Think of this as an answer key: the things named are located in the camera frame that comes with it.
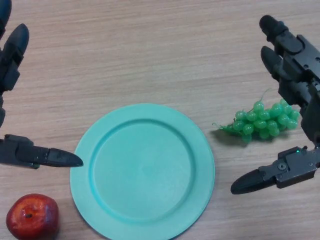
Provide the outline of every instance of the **plate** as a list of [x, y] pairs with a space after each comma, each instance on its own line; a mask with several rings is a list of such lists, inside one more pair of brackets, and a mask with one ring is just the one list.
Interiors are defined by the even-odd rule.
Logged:
[[168, 240], [189, 228], [212, 195], [215, 164], [202, 131], [157, 104], [119, 108], [81, 138], [70, 170], [75, 205], [112, 240]]

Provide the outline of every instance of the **wooden table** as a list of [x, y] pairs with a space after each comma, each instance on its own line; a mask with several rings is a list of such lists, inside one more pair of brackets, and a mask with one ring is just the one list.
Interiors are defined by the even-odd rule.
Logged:
[[[311, 147], [302, 129], [243, 147], [214, 134], [212, 122], [229, 123], [268, 88], [266, 105], [280, 100], [260, 59], [261, 47], [270, 46], [260, 18], [285, 21], [319, 48], [319, 13], [319, 0], [13, 0], [2, 44], [19, 23], [29, 27], [30, 41], [19, 81], [4, 94], [1, 133], [73, 152], [89, 126], [116, 108], [145, 102], [173, 107], [203, 130], [216, 166], [209, 205], [178, 239], [318, 240], [319, 176], [282, 190], [230, 193], [236, 178], [270, 164], [278, 152]], [[57, 201], [58, 239], [103, 239], [75, 208], [69, 171], [2, 165], [0, 239], [13, 239], [7, 211], [29, 193]]]

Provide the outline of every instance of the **grape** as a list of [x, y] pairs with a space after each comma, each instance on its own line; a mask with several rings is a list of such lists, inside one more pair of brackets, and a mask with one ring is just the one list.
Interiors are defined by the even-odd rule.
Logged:
[[283, 106], [283, 112], [289, 115], [292, 112], [292, 107], [290, 105]]
[[271, 136], [276, 137], [280, 134], [279, 128], [273, 128], [269, 130], [269, 133]]
[[277, 128], [278, 128], [277, 122], [276, 122], [276, 121], [273, 121], [273, 120], [268, 121], [268, 122], [266, 123], [266, 125], [267, 125], [267, 128], [268, 128], [269, 130], [271, 130], [271, 129], [277, 129]]
[[295, 121], [298, 120], [299, 116], [300, 116], [300, 113], [296, 110], [293, 110], [289, 115], [289, 117]]
[[250, 122], [254, 122], [257, 120], [257, 114], [254, 111], [250, 111], [246, 115], [246, 119]]
[[256, 113], [263, 111], [264, 108], [265, 108], [265, 106], [262, 103], [262, 101], [256, 101], [253, 105], [253, 111], [255, 111]]
[[248, 134], [248, 135], [243, 135], [242, 136], [242, 140], [245, 142], [245, 143], [250, 143], [252, 141], [252, 135], [251, 134]]
[[287, 128], [287, 126], [283, 125], [283, 124], [278, 124], [278, 127], [279, 127], [280, 131], [283, 131], [283, 130], [285, 130]]
[[286, 100], [284, 100], [284, 99], [281, 99], [281, 100], [280, 100], [280, 104], [281, 104], [282, 106], [288, 105], [288, 103], [287, 103]]
[[282, 114], [283, 110], [284, 108], [280, 103], [273, 104], [270, 110], [270, 117], [271, 118], [278, 117], [280, 114]]
[[289, 117], [282, 113], [280, 116], [277, 118], [278, 122], [282, 125], [287, 125], [287, 122], [289, 121]]
[[247, 117], [247, 113], [245, 111], [237, 111], [235, 114], [235, 118], [237, 120], [245, 120]]
[[254, 126], [252, 124], [248, 123], [248, 124], [244, 125], [242, 131], [245, 135], [250, 135], [254, 132]]
[[266, 128], [265, 129], [261, 129], [259, 131], [259, 136], [262, 139], [267, 139], [267, 138], [269, 138], [269, 131]]
[[257, 120], [253, 124], [257, 129], [264, 129], [267, 126], [267, 122], [264, 120]]
[[237, 132], [240, 132], [242, 128], [244, 127], [245, 123], [241, 120], [237, 120], [233, 123], [233, 129]]
[[270, 119], [270, 114], [269, 114], [269, 112], [267, 110], [261, 111], [259, 113], [259, 118], [261, 120], [269, 120]]
[[291, 129], [295, 129], [298, 126], [298, 123], [295, 120], [289, 119], [286, 126], [288, 129], [291, 130]]

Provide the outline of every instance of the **apple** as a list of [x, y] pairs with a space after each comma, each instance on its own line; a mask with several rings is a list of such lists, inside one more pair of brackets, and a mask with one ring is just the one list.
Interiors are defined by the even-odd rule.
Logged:
[[10, 208], [6, 226], [19, 240], [52, 239], [59, 229], [58, 205], [42, 194], [25, 195]]

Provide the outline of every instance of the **grape stem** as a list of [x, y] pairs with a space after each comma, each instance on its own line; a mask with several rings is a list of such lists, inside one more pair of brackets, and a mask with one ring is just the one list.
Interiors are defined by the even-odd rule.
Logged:
[[261, 102], [261, 101], [263, 100], [265, 94], [266, 94], [268, 91], [270, 91], [270, 90], [272, 90], [272, 88], [270, 88], [270, 87], [269, 87], [267, 90], [265, 90], [265, 91], [263, 92], [260, 100], [259, 100], [258, 102]]

